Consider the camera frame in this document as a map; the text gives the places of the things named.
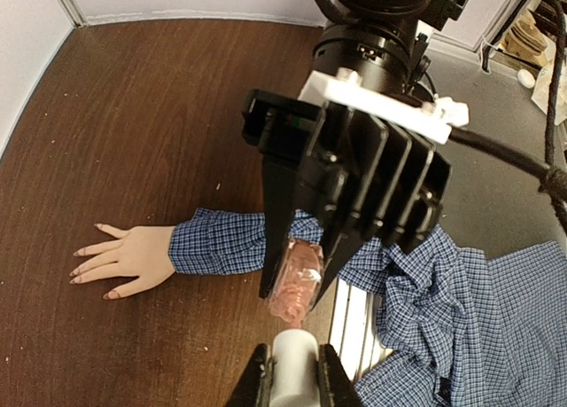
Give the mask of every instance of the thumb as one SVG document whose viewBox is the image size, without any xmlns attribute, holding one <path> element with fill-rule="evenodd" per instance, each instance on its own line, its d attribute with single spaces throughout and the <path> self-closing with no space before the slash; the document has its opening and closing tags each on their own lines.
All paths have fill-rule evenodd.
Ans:
<svg viewBox="0 0 567 407">
<path fill-rule="evenodd" d="M 128 298 L 133 294 L 139 294 L 140 292 L 152 289 L 153 287 L 154 286 L 148 284 L 147 281 L 144 281 L 141 278 L 136 278 L 125 285 L 114 287 L 113 290 L 103 296 L 103 299 L 114 300 Z"/>
</svg>

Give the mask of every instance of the gray floor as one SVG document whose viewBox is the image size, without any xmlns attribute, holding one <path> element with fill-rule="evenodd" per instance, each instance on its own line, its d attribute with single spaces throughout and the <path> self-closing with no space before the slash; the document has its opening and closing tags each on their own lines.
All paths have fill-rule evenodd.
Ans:
<svg viewBox="0 0 567 407">
<path fill-rule="evenodd" d="M 474 64 L 428 55 L 440 95 L 469 104 L 470 129 L 543 158 L 545 115 L 528 90 L 496 71 L 484 74 Z M 535 178 L 468 147 L 449 143 L 440 150 L 454 167 L 441 226 L 459 246 L 489 257 L 551 239 L 564 246 L 565 234 Z"/>
</svg>

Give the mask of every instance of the brown wood surface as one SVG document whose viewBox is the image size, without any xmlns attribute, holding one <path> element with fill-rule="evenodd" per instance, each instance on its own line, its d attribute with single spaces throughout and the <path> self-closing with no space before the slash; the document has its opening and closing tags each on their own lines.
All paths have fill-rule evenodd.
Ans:
<svg viewBox="0 0 567 407">
<path fill-rule="evenodd" d="M 70 35 L 0 163 L 0 405 L 223 405 L 254 346 L 284 328 L 257 297 L 260 275 L 174 276 L 108 302 L 116 280 L 68 284 L 72 252 L 105 239 L 95 222 L 261 211 L 243 99 L 297 95 L 318 35 L 187 20 Z M 309 319 L 319 340 L 331 307 L 332 291 Z"/>
</svg>

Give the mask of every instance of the white plastic bracket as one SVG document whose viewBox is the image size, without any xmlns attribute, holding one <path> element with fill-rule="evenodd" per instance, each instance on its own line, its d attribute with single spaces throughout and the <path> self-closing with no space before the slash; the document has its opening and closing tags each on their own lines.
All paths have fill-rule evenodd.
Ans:
<svg viewBox="0 0 567 407">
<path fill-rule="evenodd" d="M 439 144 L 445 144 L 449 139 L 451 125 L 461 127 L 469 123 L 469 107 L 464 103 L 456 103 L 445 97 L 436 98 L 435 103 L 423 103 L 422 107 L 412 107 L 362 88 L 353 74 L 341 80 L 321 72 L 311 72 L 299 94 L 299 100 L 316 106 L 332 101 L 352 107 Z"/>
</svg>

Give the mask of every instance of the white wall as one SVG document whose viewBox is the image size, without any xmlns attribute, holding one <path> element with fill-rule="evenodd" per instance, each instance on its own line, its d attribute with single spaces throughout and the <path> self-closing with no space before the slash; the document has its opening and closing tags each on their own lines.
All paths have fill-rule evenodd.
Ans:
<svg viewBox="0 0 567 407">
<path fill-rule="evenodd" d="M 91 24 L 167 18 L 224 18 L 321 25 L 313 0 L 76 0 Z M 508 0 L 470 0 L 443 34 L 473 48 Z"/>
<path fill-rule="evenodd" d="M 0 0 L 0 155 L 72 25 L 57 0 Z"/>
</svg>

